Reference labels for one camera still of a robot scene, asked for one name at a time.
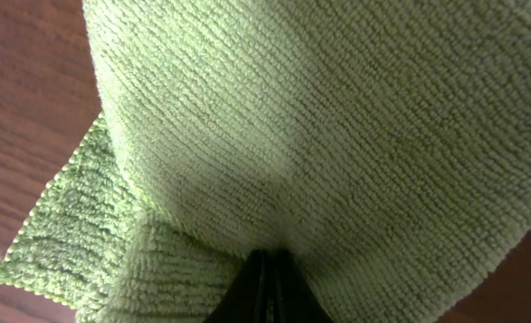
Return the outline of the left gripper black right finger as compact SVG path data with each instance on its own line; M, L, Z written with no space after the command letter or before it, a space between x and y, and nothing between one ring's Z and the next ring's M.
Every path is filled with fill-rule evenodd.
M289 250L274 254L272 275L275 323L333 323Z

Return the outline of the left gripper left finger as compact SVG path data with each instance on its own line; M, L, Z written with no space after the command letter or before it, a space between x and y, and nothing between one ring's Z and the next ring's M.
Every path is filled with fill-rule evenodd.
M268 255L253 250L219 305L204 323L265 323Z

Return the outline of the green microfiber cloth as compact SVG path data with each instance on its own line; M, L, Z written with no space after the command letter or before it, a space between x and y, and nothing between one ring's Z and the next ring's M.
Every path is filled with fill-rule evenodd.
M0 262L80 322L200 322L288 249L432 322L531 230L531 1L87 1L101 113Z

